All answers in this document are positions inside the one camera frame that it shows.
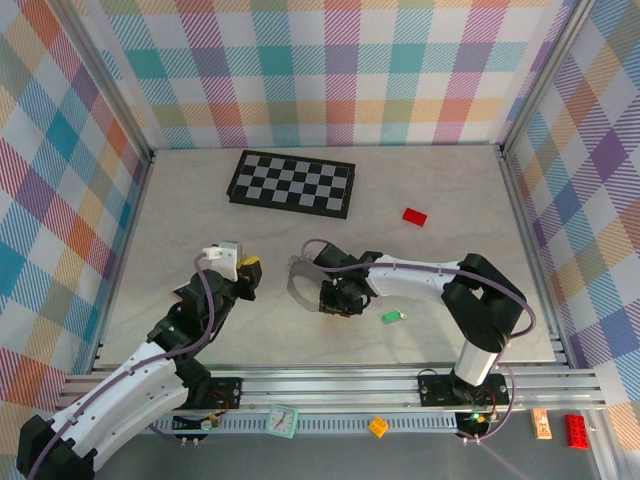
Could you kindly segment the black grey chessboard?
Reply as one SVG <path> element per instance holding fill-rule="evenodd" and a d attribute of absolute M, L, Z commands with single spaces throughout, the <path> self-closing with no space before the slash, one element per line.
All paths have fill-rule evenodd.
<path fill-rule="evenodd" d="M 356 166 L 244 150 L 226 195 L 234 204 L 345 219 Z"/>

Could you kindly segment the mint green alarm clock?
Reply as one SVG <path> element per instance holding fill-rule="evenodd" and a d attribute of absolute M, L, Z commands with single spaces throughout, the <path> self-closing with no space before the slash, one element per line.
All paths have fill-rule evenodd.
<path fill-rule="evenodd" d="M 270 406 L 265 432 L 281 438 L 292 439 L 298 427 L 298 410 L 284 405 L 273 404 Z"/>

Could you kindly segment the long red toy brick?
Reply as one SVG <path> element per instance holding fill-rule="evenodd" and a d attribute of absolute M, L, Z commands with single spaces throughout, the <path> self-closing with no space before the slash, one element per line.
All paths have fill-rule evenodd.
<path fill-rule="evenodd" d="M 565 428 L 569 448 L 588 450 L 590 448 L 586 422 L 582 415 L 566 414 Z"/>

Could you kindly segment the aluminium side rail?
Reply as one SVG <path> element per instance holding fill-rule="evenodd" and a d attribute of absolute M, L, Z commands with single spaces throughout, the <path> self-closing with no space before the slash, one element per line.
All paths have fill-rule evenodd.
<path fill-rule="evenodd" d="M 499 146 L 495 147 L 495 153 L 541 308 L 541 318 L 544 319 L 551 343 L 559 343 L 561 347 L 560 352 L 554 352 L 554 355 L 559 357 L 557 363 L 574 368 L 575 355 L 568 341 L 562 319 L 559 317 L 559 310 L 552 295 L 537 238 L 529 221 L 526 204 L 517 185 L 516 175 L 510 161 Z"/>
<path fill-rule="evenodd" d="M 135 197 L 130 219 L 125 231 L 126 235 L 123 240 L 122 251 L 120 256 L 117 258 L 117 263 L 115 264 L 114 279 L 109 290 L 109 296 L 107 297 L 106 304 L 102 311 L 96 330 L 94 331 L 94 336 L 92 338 L 88 357 L 80 370 L 80 372 L 83 374 L 91 373 L 93 371 L 94 363 L 99 358 L 100 350 L 105 343 L 110 319 L 115 308 L 120 284 L 122 282 L 122 278 L 126 269 L 126 262 L 133 243 L 135 230 L 145 201 L 145 196 L 149 187 L 157 154 L 157 149 L 151 149 L 147 151 L 147 158 L 145 160 L 144 169 L 142 171 L 141 184 L 138 190 L 138 194 Z"/>

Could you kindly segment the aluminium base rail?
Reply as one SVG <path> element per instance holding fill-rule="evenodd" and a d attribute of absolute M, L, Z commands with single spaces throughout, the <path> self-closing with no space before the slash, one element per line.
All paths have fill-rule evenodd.
<path fill-rule="evenodd" d="M 594 371 L 555 364 L 511 364 L 516 410 L 591 410 L 605 407 Z M 242 379 L 240 413 L 272 404 L 301 413 L 391 413 L 421 409 L 417 364 L 310 368 L 217 368 L 214 377 Z"/>

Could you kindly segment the black controller bracket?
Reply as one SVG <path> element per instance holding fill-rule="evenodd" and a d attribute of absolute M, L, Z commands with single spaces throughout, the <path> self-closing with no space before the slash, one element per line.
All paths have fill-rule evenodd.
<path fill-rule="evenodd" d="M 203 418 L 188 418 L 174 415 L 171 428 L 179 439 L 199 443 L 205 440 L 214 429 L 219 427 L 219 418 L 216 414 Z"/>
<path fill-rule="evenodd" d="M 495 409 L 456 412 L 455 419 L 456 435 L 464 441 L 479 443 L 496 429 L 498 412 Z"/>

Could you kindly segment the aluminium corner post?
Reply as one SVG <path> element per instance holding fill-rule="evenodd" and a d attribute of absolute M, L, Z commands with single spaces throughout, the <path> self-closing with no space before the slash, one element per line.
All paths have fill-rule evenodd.
<path fill-rule="evenodd" d="M 504 158 L 511 155 L 524 134 L 596 3 L 549 0 L 545 6 L 488 137 Z"/>
<path fill-rule="evenodd" d="M 128 138 L 142 154 L 146 163 L 153 163 L 154 149 L 146 140 L 116 81 L 111 75 L 89 31 L 76 12 L 71 0 L 46 0 L 53 14 L 78 51 L 97 88 L 120 122 Z"/>

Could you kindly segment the aluminium frame upright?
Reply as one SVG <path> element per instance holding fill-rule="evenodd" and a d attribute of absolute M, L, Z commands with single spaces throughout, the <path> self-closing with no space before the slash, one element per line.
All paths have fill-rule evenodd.
<path fill-rule="evenodd" d="M 640 480 L 640 453 L 623 449 L 606 409 L 583 412 L 601 480 Z"/>

